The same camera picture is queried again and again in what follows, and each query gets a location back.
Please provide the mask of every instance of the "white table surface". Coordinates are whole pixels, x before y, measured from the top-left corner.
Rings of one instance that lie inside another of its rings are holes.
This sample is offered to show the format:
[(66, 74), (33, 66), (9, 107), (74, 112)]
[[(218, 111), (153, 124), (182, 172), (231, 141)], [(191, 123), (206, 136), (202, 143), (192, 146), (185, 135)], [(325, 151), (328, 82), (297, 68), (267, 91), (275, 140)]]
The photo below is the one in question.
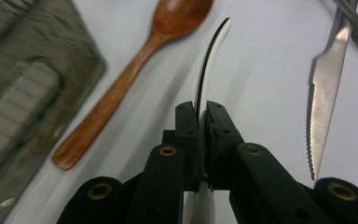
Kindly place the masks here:
[[(157, 1), (74, 1), (108, 69), (64, 136), (143, 45)], [(50, 154), (6, 223), (55, 223), (85, 181), (105, 175), (124, 182), (140, 173), (162, 131), (174, 129), (174, 108), (194, 100), (205, 50), (226, 17), (233, 25), (215, 59), (209, 100), (226, 107), (246, 142), (268, 148), (295, 180), (312, 187), (306, 143), (310, 65), (325, 48), (335, 11), (331, 0), (215, 0), (197, 32), (149, 60), (75, 168), (57, 169)], [(329, 176), (358, 186), (358, 48), (352, 42), (320, 172)], [(215, 193), (216, 223), (236, 222), (227, 196)]]

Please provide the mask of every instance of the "black plastic part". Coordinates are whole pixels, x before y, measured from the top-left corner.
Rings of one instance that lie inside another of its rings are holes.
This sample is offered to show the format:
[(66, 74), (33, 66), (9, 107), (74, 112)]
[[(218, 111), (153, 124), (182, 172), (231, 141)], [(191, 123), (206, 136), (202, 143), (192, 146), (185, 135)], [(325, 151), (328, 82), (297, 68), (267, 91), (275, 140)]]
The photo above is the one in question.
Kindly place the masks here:
[(240, 144), (230, 202), (239, 223), (334, 223), (269, 153)]
[(184, 152), (177, 145), (153, 148), (124, 223), (181, 223)]
[(195, 190), (200, 180), (203, 152), (200, 149), (200, 136), (197, 120), (191, 102), (175, 108), (175, 130), (164, 131), (162, 143), (176, 144), (185, 151), (184, 189)]
[(130, 208), (130, 204), (132, 202), (133, 194), (136, 191), (136, 188), (138, 187), (139, 180), (141, 179), (142, 173), (134, 176), (127, 182), (122, 184), (123, 190), (121, 191), (120, 195), (120, 207), (117, 209), (119, 210), (116, 212), (117, 214), (117, 222), (115, 223), (123, 223), (127, 212)]
[(84, 183), (65, 206), (58, 224), (118, 223), (122, 185), (114, 178), (97, 177)]
[(226, 109), (208, 101), (205, 125), (205, 169), (213, 189), (230, 189), (233, 181), (233, 156), (243, 139)]
[(319, 205), (336, 223), (358, 223), (358, 188), (336, 179), (318, 180), (314, 188)]

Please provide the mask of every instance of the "steak knife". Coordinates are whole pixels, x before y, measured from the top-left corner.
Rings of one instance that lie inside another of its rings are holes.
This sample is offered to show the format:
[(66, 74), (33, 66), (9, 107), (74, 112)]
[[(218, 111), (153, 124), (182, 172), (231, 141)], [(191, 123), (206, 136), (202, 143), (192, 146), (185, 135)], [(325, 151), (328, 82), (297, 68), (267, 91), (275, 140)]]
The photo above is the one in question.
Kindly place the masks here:
[[(356, 8), (357, 0), (348, 3)], [(312, 63), (308, 114), (308, 153), (311, 178), (318, 177), (336, 103), (351, 23), (338, 8), (325, 51)]]

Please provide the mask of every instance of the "bolt hole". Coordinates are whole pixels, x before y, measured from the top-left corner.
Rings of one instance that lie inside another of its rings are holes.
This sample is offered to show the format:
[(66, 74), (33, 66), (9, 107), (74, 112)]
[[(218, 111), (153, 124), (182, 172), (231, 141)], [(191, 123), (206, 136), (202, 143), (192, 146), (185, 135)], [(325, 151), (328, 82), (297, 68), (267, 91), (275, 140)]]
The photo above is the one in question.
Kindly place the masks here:
[(304, 209), (304, 208), (301, 208), (301, 207), (295, 208), (294, 213), (295, 213), (296, 217), (299, 217), (299, 218), (304, 219), (304, 220), (310, 218), (310, 214), (308, 213), (308, 211), (306, 209)]
[(88, 195), (92, 200), (101, 200), (112, 192), (112, 186), (108, 183), (99, 183), (89, 189)]
[(264, 154), (263, 150), (259, 147), (246, 146), (245, 150), (252, 156), (261, 156)]
[(330, 193), (332, 193), (334, 196), (338, 197), (339, 199), (345, 200), (345, 201), (355, 201), (357, 199), (356, 193), (351, 190), (350, 188), (332, 182), (327, 186)]
[(173, 156), (176, 153), (176, 149), (174, 147), (162, 147), (159, 150), (159, 154), (163, 156)]
[(161, 215), (160, 209), (158, 206), (152, 205), (145, 209), (145, 216), (148, 219), (154, 219)]

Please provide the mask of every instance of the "knife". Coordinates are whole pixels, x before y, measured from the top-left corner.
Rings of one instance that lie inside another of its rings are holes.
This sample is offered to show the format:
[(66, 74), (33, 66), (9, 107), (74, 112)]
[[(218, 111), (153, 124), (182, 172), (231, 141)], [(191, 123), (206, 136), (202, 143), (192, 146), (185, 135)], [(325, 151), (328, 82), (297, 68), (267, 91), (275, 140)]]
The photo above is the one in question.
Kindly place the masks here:
[[(357, 0), (349, 0), (356, 8)], [(310, 105), (308, 110), (308, 154), (311, 178), (318, 177), (324, 147), (333, 116), (339, 80), (351, 36), (351, 23), (337, 8), (332, 33), (325, 51), (317, 56), (311, 67)]]

